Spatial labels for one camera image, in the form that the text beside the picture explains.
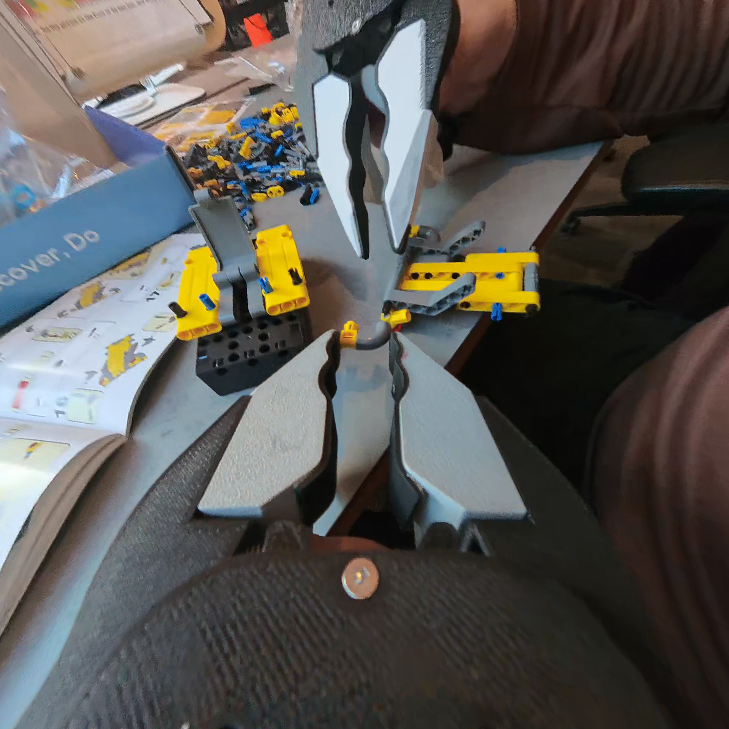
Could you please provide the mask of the white flat device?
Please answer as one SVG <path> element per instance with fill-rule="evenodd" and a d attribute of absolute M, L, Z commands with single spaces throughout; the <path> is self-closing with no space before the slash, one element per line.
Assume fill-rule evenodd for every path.
<path fill-rule="evenodd" d="M 202 87 L 166 82 L 111 104 L 99 104 L 96 110 L 129 125 L 142 125 L 204 96 Z"/>

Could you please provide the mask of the crumpled clear plastic bags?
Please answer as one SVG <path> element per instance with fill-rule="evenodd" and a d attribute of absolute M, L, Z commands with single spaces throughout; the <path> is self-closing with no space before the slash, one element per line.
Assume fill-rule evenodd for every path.
<path fill-rule="evenodd" d="M 1 225 L 114 177 L 76 155 L 56 151 L 5 125 L 1 130 Z"/>

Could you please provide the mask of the yellow black sticker sheet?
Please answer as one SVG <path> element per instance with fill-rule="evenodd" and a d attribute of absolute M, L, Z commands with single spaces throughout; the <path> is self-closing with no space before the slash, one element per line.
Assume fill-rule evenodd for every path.
<path fill-rule="evenodd" d="M 249 102 L 198 104 L 180 110 L 147 132 L 169 147 L 181 149 L 225 136 L 248 110 Z"/>

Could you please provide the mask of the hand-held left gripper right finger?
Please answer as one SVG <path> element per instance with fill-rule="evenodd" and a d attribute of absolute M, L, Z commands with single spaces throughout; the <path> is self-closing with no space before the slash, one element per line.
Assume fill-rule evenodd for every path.
<path fill-rule="evenodd" d="M 389 498 L 418 548 L 435 525 L 521 522 L 528 509 L 475 396 L 401 333 L 389 341 Z"/>

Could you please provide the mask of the pile of small building pieces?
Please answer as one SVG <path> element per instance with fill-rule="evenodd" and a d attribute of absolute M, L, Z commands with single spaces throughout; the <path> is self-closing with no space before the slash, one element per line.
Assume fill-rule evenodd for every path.
<path fill-rule="evenodd" d="M 249 232 L 257 228 L 255 205 L 301 196 L 306 185 L 320 189 L 316 204 L 322 196 L 323 177 L 294 102 L 280 100 L 240 118 L 225 136 L 183 147 L 181 161 L 196 189 L 232 201 Z"/>

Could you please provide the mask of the cardboard kit box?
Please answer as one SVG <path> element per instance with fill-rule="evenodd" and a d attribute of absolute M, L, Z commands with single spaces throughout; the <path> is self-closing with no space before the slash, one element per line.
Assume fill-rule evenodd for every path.
<path fill-rule="evenodd" d="M 19 133 L 115 174 L 2 225 L 2 327 L 180 230 L 193 199 L 164 142 L 75 101 L 9 39 L 2 101 Z"/>

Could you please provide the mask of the open instruction booklet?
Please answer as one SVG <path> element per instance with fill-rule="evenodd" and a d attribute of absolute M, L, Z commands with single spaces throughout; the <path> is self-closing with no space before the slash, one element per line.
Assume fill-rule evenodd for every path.
<path fill-rule="evenodd" d="M 169 304 L 199 234 L 172 235 L 2 337 L 1 633 L 69 514 L 129 437 L 176 339 Z"/>

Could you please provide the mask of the printed building-blocks poster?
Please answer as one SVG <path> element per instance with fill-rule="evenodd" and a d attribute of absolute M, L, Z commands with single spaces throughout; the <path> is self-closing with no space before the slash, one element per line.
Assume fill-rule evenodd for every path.
<path fill-rule="evenodd" d="M 2 2 L 2 30 L 81 103 L 219 49 L 216 1 Z"/>

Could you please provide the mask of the grey desk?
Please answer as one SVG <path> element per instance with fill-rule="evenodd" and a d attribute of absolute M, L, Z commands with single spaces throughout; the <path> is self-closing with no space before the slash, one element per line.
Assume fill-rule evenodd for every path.
<path fill-rule="evenodd" d="M 601 143 L 536 155 L 500 156 L 455 147 L 445 180 L 425 189 L 417 221 L 448 238 L 482 220 L 473 250 L 530 248 L 559 221 L 586 179 Z M 288 194 L 264 203 L 264 228 L 287 224 L 305 265 L 314 334 L 354 320 L 360 332 L 380 313 L 396 259 L 381 210 L 368 206 L 370 253 L 360 260 L 326 192 L 311 207 Z M 151 373 L 134 412 L 131 439 L 100 469 L 2 636 L 1 726 L 15 727 L 58 660 L 85 593 L 117 533 L 159 476 L 236 401 L 217 396 L 195 374 L 196 349 L 179 343 Z M 316 522 L 330 530 L 388 447 L 392 415 L 387 349 L 345 352 L 334 398 L 337 497 Z"/>

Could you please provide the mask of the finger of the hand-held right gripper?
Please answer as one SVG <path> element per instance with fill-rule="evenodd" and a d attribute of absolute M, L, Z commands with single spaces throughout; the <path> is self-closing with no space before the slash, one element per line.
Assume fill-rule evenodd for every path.
<path fill-rule="evenodd" d="M 358 258 L 367 260 L 369 218 L 361 156 L 366 100 L 360 87 L 339 74 L 317 81 L 313 96 L 316 162 L 347 239 Z"/>
<path fill-rule="evenodd" d="M 401 254 L 421 196 L 426 143 L 435 119 L 424 99 L 426 22 L 403 26 L 380 54 L 375 81 L 384 105 L 380 152 L 385 164 L 381 207 L 392 250 Z"/>

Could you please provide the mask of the yellow panel vehicle assembly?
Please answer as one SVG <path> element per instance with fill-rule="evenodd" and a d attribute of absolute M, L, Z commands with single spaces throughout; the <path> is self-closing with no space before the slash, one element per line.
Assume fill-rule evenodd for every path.
<path fill-rule="evenodd" d="M 477 219 L 433 246 L 407 235 L 380 320 L 395 329 L 414 314 L 435 317 L 451 309 L 486 313 L 493 322 L 506 314 L 536 314 L 542 307 L 540 256 L 504 247 L 468 252 L 485 229 L 485 221 Z"/>

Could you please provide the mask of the person's right hand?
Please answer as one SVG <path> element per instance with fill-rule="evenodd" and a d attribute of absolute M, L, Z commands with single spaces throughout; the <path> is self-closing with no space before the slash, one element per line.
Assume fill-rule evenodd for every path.
<path fill-rule="evenodd" d="M 516 1 L 458 1 L 459 38 L 440 87 L 440 110 L 473 109 L 497 79 L 513 46 Z"/>

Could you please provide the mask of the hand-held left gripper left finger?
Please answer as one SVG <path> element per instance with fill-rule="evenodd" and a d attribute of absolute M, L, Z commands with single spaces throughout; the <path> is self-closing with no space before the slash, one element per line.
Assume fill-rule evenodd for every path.
<path fill-rule="evenodd" d="M 340 351 L 339 334 L 326 331 L 255 389 L 198 502 L 202 514 L 312 527 L 327 511 Z"/>

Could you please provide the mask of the person's right forearm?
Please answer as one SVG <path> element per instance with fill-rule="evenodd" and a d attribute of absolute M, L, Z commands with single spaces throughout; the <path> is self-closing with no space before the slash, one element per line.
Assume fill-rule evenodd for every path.
<path fill-rule="evenodd" d="M 727 1 L 516 1 L 515 40 L 455 141 L 533 153 L 727 122 Z"/>

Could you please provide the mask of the black base yellow panel assembly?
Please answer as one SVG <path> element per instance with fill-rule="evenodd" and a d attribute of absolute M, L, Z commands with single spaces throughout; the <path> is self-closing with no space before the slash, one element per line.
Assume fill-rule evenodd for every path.
<path fill-rule="evenodd" d="M 251 238 L 229 197 L 195 192 L 204 244 L 187 254 L 169 309 L 196 343 L 196 376 L 227 396 L 260 386 L 312 341 L 303 263 L 287 225 Z"/>

